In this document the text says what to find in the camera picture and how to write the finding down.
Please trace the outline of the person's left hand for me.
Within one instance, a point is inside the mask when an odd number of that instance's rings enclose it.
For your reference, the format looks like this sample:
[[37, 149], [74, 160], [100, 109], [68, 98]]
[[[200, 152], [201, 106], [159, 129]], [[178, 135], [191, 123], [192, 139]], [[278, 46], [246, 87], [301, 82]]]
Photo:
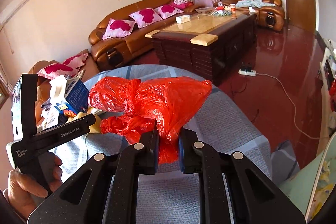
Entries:
[[8, 187], [3, 191], [3, 196], [24, 223], [37, 208], [32, 195], [46, 198], [48, 191], [29, 175], [23, 174], [17, 169], [11, 170], [8, 177]]

